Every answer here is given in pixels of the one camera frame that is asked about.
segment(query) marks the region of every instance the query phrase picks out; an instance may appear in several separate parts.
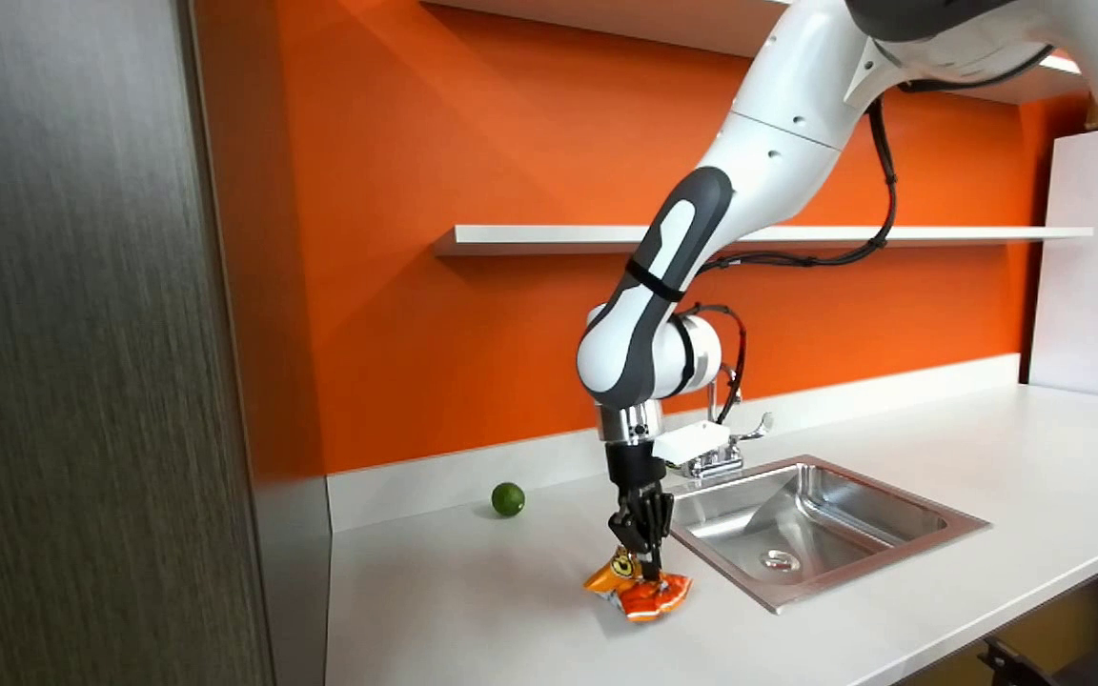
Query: sink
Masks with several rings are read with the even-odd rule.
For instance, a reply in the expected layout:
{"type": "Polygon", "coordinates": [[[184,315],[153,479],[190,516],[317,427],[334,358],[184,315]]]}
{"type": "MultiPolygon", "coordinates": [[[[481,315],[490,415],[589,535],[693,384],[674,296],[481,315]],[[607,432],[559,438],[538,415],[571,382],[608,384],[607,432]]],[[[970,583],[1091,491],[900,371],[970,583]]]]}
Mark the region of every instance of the sink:
{"type": "Polygon", "coordinates": [[[773,613],[987,526],[806,452],[669,499],[669,538],[773,613]]]}

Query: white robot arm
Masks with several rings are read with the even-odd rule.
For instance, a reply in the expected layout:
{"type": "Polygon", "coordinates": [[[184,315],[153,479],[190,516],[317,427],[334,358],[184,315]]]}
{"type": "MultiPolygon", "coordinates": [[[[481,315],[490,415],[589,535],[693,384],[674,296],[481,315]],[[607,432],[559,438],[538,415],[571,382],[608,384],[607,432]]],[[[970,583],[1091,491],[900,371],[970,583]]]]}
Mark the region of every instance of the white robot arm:
{"type": "Polygon", "coordinates": [[[1098,95],[1098,0],[795,0],[758,51],[693,173],[659,206],[608,300],[580,342],[580,382],[599,404],[618,516],[608,531],[667,593],[659,542],[659,400],[716,376],[716,334],[674,305],[702,264],[738,237],[790,220],[824,185],[856,119],[904,81],[983,85],[1043,51],[1066,51],[1098,95]]]}

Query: white countertop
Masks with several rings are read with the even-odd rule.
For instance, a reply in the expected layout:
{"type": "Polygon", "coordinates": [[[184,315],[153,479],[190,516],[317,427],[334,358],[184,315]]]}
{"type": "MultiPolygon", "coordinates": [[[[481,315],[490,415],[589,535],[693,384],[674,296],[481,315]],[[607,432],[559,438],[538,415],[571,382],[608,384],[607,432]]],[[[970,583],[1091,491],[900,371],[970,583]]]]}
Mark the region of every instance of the white countertop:
{"type": "Polygon", "coordinates": [[[814,452],[987,519],[828,593],[763,611],[662,542],[693,592],[630,630],[583,578],[615,554],[615,489],[529,491],[517,519],[477,503],[334,538],[330,686],[420,682],[897,682],[1098,577],[1098,395],[969,389],[758,443],[747,462],[814,452]]]}

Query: sink drain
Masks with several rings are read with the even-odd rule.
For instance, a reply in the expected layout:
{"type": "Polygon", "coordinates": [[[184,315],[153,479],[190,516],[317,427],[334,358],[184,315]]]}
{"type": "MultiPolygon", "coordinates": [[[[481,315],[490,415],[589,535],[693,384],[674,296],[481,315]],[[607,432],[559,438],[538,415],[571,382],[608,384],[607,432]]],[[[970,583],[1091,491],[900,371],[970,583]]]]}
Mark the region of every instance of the sink drain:
{"type": "Polygon", "coordinates": [[[794,555],[790,549],[764,549],[763,564],[768,573],[799,573],[799,555],[794,555]]]}

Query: green ball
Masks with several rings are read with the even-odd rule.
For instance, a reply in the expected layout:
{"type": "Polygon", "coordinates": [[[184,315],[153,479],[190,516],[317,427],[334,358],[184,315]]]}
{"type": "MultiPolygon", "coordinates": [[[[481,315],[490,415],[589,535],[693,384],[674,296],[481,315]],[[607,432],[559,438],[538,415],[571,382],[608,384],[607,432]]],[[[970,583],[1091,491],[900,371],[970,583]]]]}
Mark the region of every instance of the green ball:
{"type": "Polygon", "coordinates": [[[504,479],[504,483],[494,483],[487,503],[494,508],[498,519],[513,519],[522,511],[524,494],[517,483],[504,479]]]}

